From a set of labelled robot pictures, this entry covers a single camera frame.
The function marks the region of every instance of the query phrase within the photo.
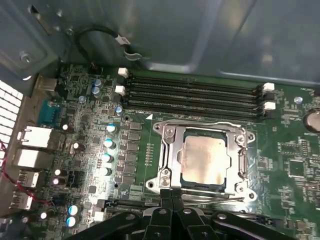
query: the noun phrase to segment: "ram slot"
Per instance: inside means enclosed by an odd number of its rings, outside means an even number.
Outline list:
[[[181,105],[186,107],[198,107],[198,108],[207,108],[207,109],[220,109],[220,110],[228,110],[228,111],[243,111],[247,113],[255,113],[256,105],[253,104],[242,104],[239,102],[225,102],[219,100],[211,100],[211,99],[191,99],[191,98],[181,98],[181,97],[160,97],[156,95],[147,95],[141,96],[139,94],[133,93],[130,95],[128,100],[134,102],[154,102],[160,104],[169,104],[169,105]]]
[[[183,87],[190,89],[202,89],[202,90],[212,90],[212,91],[227,91],[230,93],[241,93],[252,95],[255,94],[256,89],[245,88],[239,86],[231,85],[220,85],[214,83],[198,82],[194,81],[192,78],[186,78],[185,80],[176,80],[176,79],[165,79],[165,78],[153,78],[153,77],[142,77],[142,76],[133,76],[131,77],[131,84],[145,84],[145,85],[154,85],[161,84],[170,87]]]
[[[123,103],[123,108],[127,110],[143,110],[156,113],[167,113],[176,115],[186,115],[214,119],[238,120],[246,122],[255,122],[259,119],[258,114],[241,112],[241,111],[227,111],[221,109],[207,109],[207,108],[185,108],[184,106],[172,106],[164,104],[152,104],[150,102],[127,102]]]
[[[202,98],[202,99],[216,99],[224,101],[234,101],[249,104],[256,104],[256,99],[253,96],[245,94],[237,94],[230,92],[218,92],[218,91],[199,91],[195,89],[186,88],[169,88],[169,87],[156,87],[156,88],[145,88],[145,87],[130,87],[129,93],[137,94],[157,94],[162,96],[182,96],[188,98]]]

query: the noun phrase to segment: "motherboard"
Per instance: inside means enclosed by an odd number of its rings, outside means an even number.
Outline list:
[[[183,126],[180,158],[189,165],[178,177],[183,173],[186,202],[199,198],[190,193],[199,186],[190,183],[228,189],[231,179],[247,179],[247,201],[197,207],[268,216],[281,222],[273,226],[277,231],[301,240],[320,238],[319,90],[142,70],[119,74],[116,68],[82,65],[64,66],[59,81],[65,99],[44,101],[36,123],[65,134],[43,192],[56,204],[35,211],[54,216],[31,223],[38,239],[65,239],[119,212],[141,214],[159,206],[157,189],[174,181],[173,172],[160,172],[161,157]],[[240,133],[228,135],[228,144],[213,138],[227,130]],[[245,177],[237,175],[241,166],[233,176],[222,164],[234,141],[242,146]],[[210,161],[195,164],[196,158],[207,159],[201,153],[210,154]]]

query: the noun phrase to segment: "integrated circuit chip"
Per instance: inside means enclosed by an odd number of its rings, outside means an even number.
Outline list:
[[[99,143],[100,143],[100,137],[96,137],[96,136],[95,136],[95,137],[93,138],[93,140],[92,140],[92,143],[93,143],[93,144],[99,144]]]
[[[81,161],[80,160],[75,160],[74,165],[75,168],[80,168],[81,167]]]
[[[122,179],[123,184],[134,184],[135,183],[135,177],[134,176],[123,176]]]
[[[127,145],[126,144],[121,144],[120,145],[120,150],[127,150]]]
[[[116,177],[114,178],[114,181],[115,181],[116,183],[122,183],[122,176],[116,176]]]
[[[74,115],[75,113],[76,113],[76,110],[74,108],[67,108],[66,109],[66,114]]]
[[[138,155],[135,153],[127,153],[125,155],[125,161],[126,162],[136,162],[138,158]]]
[[[82,117],[81,117],[81,122],[88,122],[88,120],[89,120],[89,116],[88,115],[83,115]]]
[[[96,193],[96,191],[97,191],[97,187],[96,186],[93,186],[93,185],[90,185],[89,186],[89,193],[90,194],[95,194]]]
[[[128,142],[126,149],[128,151],[136,152],[139,150],[139,144],[135,142]]]
[[[124,165],[124,173],[134,174],[136,172],[136,166],[133,165]]]
[[[102,102],[104,102],[104,103],[109,102],[109,97],[108,97],[108,96],[104,96],[104,97],[102,98]]]
[[[129,132],[128,140],[139,141],[140,140],[140,133],[138,133],[138,132]]]
[[[305,167],[304,162],[299,160],[290,160],[289,162],[289,177],[304,177]]]
[[[117,170],[118,172],[123,172],[123,171],[124,171],[124,166],[118,165],[118,166],[116,166],[116,170]]]
[[[83,204],[83,208],[84,208],[84,209],[91,209],[91,206],[92,206],[92,203],[89,202],[89,201],[86,201],[86,202]]]
[[[131,122],[130,130],[141,130],[141,123],[139,122]]]
[[[115,110],[113,108],[108,109],[108,115],[109,116],[114,116],[115,115]]]
[[[119,155],[118,156],[118,160],[120,160],[120,161],[124,161],[125,159],[126,159],[125,155]]]
[[[128,140],[128,134],[122,134],[122,136],[121,136],[121,139],[122,140]]]

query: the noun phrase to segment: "capacitor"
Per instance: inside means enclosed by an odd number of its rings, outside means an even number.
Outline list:
[[[59,176],[59,177],[66,177],[68,175],[68,171],[64,169],[56,169],[54,171],[54,175]]]
[[[93,96],[95,98],[100,98],[101,97],[101,91],[100,91],[100,88],[98,88],[97,86],[94,86],[92,89],[91,89],[91,92],[93,94]]]
[[[73,148],[74,148],[75,150],[84,151],[84,150],[86,149],[86,146],[85,146],[84,144],[80,143],[80,142],[75,142],[75,143],[73,144]]]
[[[65,221],[65,224],[68,228],[73,228],[78,223],[79,223],[79,218],[77,216],[70,216]]]
[[[112,174],[112,169],[109,167],[101,167],[99,170],[101,176],[110,176]]]
[[[85,96],[80,96],[78,98],[79,103],[84,104],[87,101],[87,98]]]
[[[112,160],[113,160],[113,157],[112,157],[110,154],[108,154],[108,153],[104,153],[104,154],[102,154],[102,156],[101,156],[101,160],[102,160],[103,162],[105,162],[105,163],[111,163]]]
[[[40,214],[41,219],[49,219],[56,215],[56,211],[53,209],[49,209],[47,211],[44,211]]]
[[[76,205],[72,205],[68,208],[68,213],[71,216],[77,215],[79,212],[81,211],[81,207],[80,205],[76,204]]]
[[[118,116],[121,116],[124,113],[121,106],[116,106],[114,108],[114,111],[115,111],[115,114],[117,114]]]
[[[66,184],[66,180],[64,178],[56,177],[52,180],[53,185],[63,185]]]
[[[100,89],[103,87],[103,83],[102,83],[102,81],[101,81],[99,78],[93,80],[93,85],[94,85],[95,87],[100,88]]]
[[[75,132],[75,129],[72,126],[70,126],[69,124],[63,125],[62,129],[68,134],[73,134]]]
[[[117,131],[117,127],[113,123],[109,123],[108,126],[106,126],[106,131],[108,133],[114,134]]]
[[[116,144],[114,143],[114,141],[112,141],[111,138],[107,138],[106,140],[104,140],[103,145],[108,149],[114,149],[116,146]]]

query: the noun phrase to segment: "screw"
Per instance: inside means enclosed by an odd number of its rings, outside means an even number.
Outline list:
[[[162,178],[160,178],[160,184],[162,186],[168,186],[170,184],[170,178],[167,176],[163,176]]]
[[[26,52],[20,52],[20,60],[25,64],[29,64],[31,62],[30,55]]]
[[[293,100],[296,104],[302,104],[304,99],[301,96],[296,96]]]
[[[53,29],[56,30],[57,32],[60,32],[60,30],[61,30],[61,28],[59,26],[54,26]]]
[[[225,220],[227,216],[223,213],[218,214],[218,219]]]
[[[160,213],[160,214],[166,214],[166,213],[167,213],[167,210],[161,209],[161,210],[159,211],[159,213]]]
[[[21,222],[23,224],[26,224],[27,222],[29,221],[29,218],[27,216],[24,216],[22,219],[21,219]]]
[[[237,142],[243,143],[245,141],[245,137],[243,135],[239,135],[236,137]]]
[[[192,211],[189,208],[183,209],[184,214],[190,214]]]
[[[125,219],[127,219],[127,220],[135,219],[135,215],[129,214]]]
[[[68,34],[69,36],[72,36],[74,34],[74,31],[72,30],[71,27],[69,27],[65,30],[65,33]]]
[[[57,12],[56,12],[56,15],[58,16],[58,17],[62,17],[62,15],[63,15],[63,12],[62,12],[62,10],[61,9],[59,9]]]

